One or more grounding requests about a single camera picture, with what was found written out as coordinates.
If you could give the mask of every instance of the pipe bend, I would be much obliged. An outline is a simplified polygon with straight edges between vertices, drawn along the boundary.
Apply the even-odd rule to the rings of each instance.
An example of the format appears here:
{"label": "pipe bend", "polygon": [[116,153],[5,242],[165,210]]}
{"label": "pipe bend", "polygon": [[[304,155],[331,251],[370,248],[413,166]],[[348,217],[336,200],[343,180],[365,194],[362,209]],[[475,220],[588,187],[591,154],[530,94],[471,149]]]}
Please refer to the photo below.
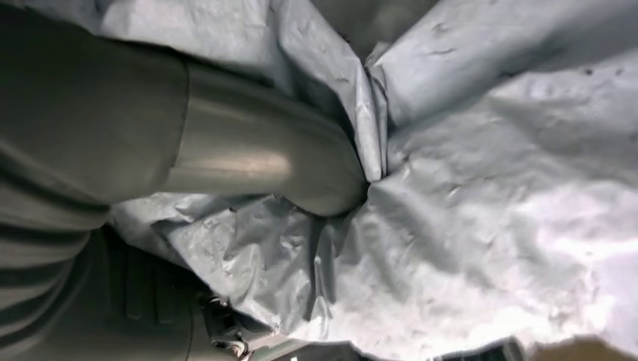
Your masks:
{"label": "pipe bend", "polygon": [[181,146],[164,190],[277,193],[321,216],[359,205],[366,180],[345,132],[239,77],[189,63]]}

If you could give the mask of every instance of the silver tarp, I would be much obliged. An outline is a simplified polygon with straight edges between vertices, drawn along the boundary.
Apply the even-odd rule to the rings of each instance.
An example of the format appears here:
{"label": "silver tarp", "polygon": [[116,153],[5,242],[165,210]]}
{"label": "silver tarp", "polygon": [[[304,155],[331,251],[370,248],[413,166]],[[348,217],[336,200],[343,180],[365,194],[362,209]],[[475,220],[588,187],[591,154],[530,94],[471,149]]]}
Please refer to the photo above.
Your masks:
{"label": "silver tarp", "polygon": [[115,207],[128,242],[240,311],[387,359],[510,335],[638,354],[638,2],[315,1],[342,34],[307,0],[24,3],[351,122],[373,184],[345,218],[274,196]]}

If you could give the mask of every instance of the white surface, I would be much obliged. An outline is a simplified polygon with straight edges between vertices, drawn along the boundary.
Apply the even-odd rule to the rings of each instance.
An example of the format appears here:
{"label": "white surface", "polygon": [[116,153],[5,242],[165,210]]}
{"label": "white surface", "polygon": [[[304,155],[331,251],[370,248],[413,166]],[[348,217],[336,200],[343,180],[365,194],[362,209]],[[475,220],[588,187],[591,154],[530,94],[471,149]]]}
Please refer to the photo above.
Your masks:
{"label": "white surface", "polygon": [[129,242],[165,237],[236,308],[386,359],[509,335],[638,354],[635,1],[443,0],[377,47],[372,82],[306,0],[27,3],[343,105],[368,178],[387,170],[345,219],[272,196],[115,208]]}

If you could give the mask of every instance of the plastic sheet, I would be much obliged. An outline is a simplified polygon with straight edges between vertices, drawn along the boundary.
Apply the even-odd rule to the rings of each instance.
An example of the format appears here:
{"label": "plastic sheet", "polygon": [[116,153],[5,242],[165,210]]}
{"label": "plastic sheet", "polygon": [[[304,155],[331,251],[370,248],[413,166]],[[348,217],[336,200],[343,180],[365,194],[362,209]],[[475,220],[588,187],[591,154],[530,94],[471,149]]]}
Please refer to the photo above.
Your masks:
{"label": "plastic sheet", "polygon": [[240,311],[387,359],[510,335],[638,354],[636,2],[443,0],[369,77],[307,1],[26,3],[345,109],[368,179],[387,171],[346,218],[274,196],[114,209],[127,241],[167,241]]}

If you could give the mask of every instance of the crumpled tarp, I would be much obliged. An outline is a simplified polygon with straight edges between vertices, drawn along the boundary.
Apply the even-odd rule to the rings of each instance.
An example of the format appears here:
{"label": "crumpled tarp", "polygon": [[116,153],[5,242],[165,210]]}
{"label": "crumpled tarp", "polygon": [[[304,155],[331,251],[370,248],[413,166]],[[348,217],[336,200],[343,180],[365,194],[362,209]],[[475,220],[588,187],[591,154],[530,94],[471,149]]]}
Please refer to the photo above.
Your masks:
{"label": "crumpled tarp", "polygon": [[128,242],[240,311],[386,359],[510,335],[638,354],[638,2],[441,0],[365,67],[307,0],[25,3],[351,122],[373,184],[347,217],[275,196],[114,208]]}

